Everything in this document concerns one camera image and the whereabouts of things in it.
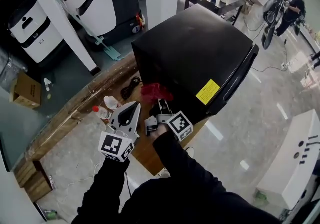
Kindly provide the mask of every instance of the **black shirt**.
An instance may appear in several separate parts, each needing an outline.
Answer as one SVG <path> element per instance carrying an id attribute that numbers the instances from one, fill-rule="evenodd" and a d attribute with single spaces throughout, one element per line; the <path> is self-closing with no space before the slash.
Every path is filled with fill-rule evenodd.
<path id="1" fill-rule="evenodd" d="M 301 11 L 303 11 L 303 10 L 305 9 L 304 0 L 292 0 L 292 1 L 290 2 L 290 6 L 292 6 L 292 7 L 297 7 L 297 8 L 300 9 Z M 301 13 L 298 14 L 298 13 L 296 13 L 296 12 L 288 9 L 288 11 L 287 11 L 286 14 L 285 14 L 285 17 L 286 17 L 285 19 L 286 19 L 287 21 L 295 21 L 295 20 L 297 20 L 297 19 L 299 18 L 300 15 L 301 15 Z"/>
<path id="2" fill-rule="evenodd" d="M 188 155 L 173 132 L 162 134 L 153 146 L 170 178 L 143 183 L 119 214 L 129 160 L 122 163 L 106 158 L 72 224 L 281 224 L 276 217 L 226 191 L 217 177 Z"/>

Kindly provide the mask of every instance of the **bottle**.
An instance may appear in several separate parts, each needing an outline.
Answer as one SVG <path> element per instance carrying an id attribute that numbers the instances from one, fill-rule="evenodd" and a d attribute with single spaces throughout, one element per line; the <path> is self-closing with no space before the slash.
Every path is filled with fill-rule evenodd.
<path id="1" fill-rule="evenodd" d="M 100 117 L 101 119 L 109 120 L 111 118 L 111 112 L 101 106 L 94 106 L 92 107 L 93 112 Z"/>
<path id="2" fill-rule="evenodd" d="M 115 99 L 113 96 L 105 96 L 104 97 L 104 103 L 105 105 L 110 109 L 110 110 L 115 110 L 117 108 L 119 108 L 121 105 L 121 103 L 118 102 L 117 99 Z"/>

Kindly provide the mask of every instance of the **plastic wrap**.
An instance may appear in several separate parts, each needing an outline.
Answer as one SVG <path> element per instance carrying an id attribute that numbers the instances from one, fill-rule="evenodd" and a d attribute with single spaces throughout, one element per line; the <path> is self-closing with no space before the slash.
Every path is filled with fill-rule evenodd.
<path id="1" fill-rule="evenodd" d="M 27 72 L 27 70 L 27 66 L 21 60 L 0 47 L 0 87 L 10 92 L 11 84 L 18 77 L 19 72 Z"/>

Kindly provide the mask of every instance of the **person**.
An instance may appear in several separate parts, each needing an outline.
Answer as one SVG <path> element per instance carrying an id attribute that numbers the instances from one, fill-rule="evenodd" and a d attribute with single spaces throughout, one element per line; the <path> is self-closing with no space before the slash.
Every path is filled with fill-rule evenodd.
<path id="1" fill-rule="evenodd" d="M 281 25 L 276 29 L 275 35 L 280 37 L 301 15 L 305 9 L 304 0 L 292 0 L 287 2 L 287 10 L 282 18 Z"/>
<path id="2" fill-rule="evenodd" d="M 217 177 L 189 156 L 166 125 L 159 125 L 151 136 L 170 177 L 151 179 L 140 185 L 119 213 L 120 194 L 130 161 L 106 159 L 71 224 L 281 223 L 241 196 L 227 192 Z"/>
<path id="3" fill-rule="evenodd" d="M 244 15 L 244 26 L 241 31 L 254 40 L 265 25 L 264 13 L 268 11 L 277 0 L 248 0 L 253 2 L 252 10 Z"/>
<path id="4" fill-rule="evenodd" d="M 309 56 L 309 63 L 311 63 L 311 68 L 314 70 L 315 68 L 317 68 L 318 66 L 320 66 L 320 52 L 318 54 L 315 54 L 314 56 Z"/>

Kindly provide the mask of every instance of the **red bottle cap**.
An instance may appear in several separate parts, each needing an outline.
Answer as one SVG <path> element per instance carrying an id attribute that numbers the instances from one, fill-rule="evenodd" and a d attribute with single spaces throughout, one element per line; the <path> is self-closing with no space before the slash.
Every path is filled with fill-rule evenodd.
<path id="1" fill-rule="evenodd" d="M 94 106 L 94 107 L 92 107 L 92 110 L 93 110 L 94 112 L 99 112 L 99 107 L 98 107 L 98 106 Z"/>

